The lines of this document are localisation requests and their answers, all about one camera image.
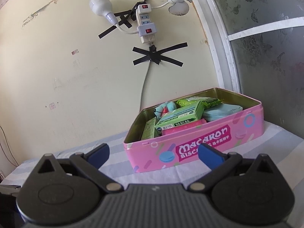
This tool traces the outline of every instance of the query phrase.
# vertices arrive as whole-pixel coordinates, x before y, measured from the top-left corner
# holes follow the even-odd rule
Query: blue plush toy
[[[165,107],[167,107],[169,112],[176,110],[176,104],[174,102],[165,102],[154,109],[154,114],[157,116],[158,119],[162,117],[162,113]]]

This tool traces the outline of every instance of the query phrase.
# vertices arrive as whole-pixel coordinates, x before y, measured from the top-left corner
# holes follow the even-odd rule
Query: white cord
[[[118,23],[117,23],[115,26],[118,28],[118,30],[120,30],[121,32],[124,32],[124,33],[126,33],[126,34],[137,34],[137,33],[138,33],[137,30],[134,31],[134,32],[125,31],[124,29],[122,29],[122,28],[120,27],[120,25],[119,25]]]
[[[163,5],[160,5],[160,6],[157,6],[157,7],[152,7],[152,8],[161,8],[161,7],[166,6],[167,4],[169,4],[169,2],[166,2],[166,3],[164,3]]]
[[[151,59],[149,60],[149,65],[148,65],[148,69],[147,69],[147,72],[146,72],[146,75],[145,75],[145,79],[143,80],[143,84],[142,84],[142,88],[141,88],[141,94],[140,94],[140,105],[139,105],[139,112],[141,112],[141,107],[142,107],[142,102],[143,102],[143,89],[145,87],[145,84],[146,84],[146,79],[147,79],[147,76],[148,76],[148,72],[149,72],[149,69],[150,69],[150,65],[151,65]]]

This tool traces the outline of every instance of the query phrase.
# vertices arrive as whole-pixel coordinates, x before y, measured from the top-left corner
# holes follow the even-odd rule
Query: blue striped fabric
[[[181,182],[185,187],[202,177],[210,169],[201,161],[165,168],[145,173],[134,173],[124,152],[123,141],[127,132],[100,139],[83,146],[54,153],[57,158],[68,158],[75,152],[87,153],[101,143],[110,147],[109,160],[99,169],[125,188],[129,183],[163,184]],[[246,158],[255,158],[259,153],[267,153],[294,191],[296,202],[288,219],[294,228],[304,226],[304,140],[283,128],[265,122],[265,133],[252,141],[232,148]],[[25,182],[38,158],[23,162],[1,184],[21,185]]]

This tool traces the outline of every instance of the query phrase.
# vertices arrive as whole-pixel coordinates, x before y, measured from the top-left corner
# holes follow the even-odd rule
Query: green box
[[[179,99],[176,103],[179,106],[183,107],[183,106],[195,103],[199,100],[201,100],[203,102],[203,105],[206,109],[211,108],[211,107],[216,106],[216,105],[219,105],[222,102],[218,98],[193,96],[193,97]]]
[[[141,136],[141,140],[147,140],[158,137],[158,134],[155,129],[156,123],[157,123],[157,117],[153,117],[148,122],[146,122],[145,128]]]
[[[164,115],[155,125],[155,129],[161,132],[164,129],[174,128],[202,118],[204,104],[202,101],[181,107]]]

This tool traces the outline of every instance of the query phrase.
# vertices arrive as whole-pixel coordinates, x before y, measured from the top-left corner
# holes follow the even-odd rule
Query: screw
[[[106,189],[109,191],[118,191],[121,190],[122,186],[119,183],[108,183]]]
[[[190,185],[190,188],[194,191],[202,191],[202,190],[204,190],[205,187],[206,186],[203,183],[192,183]]]

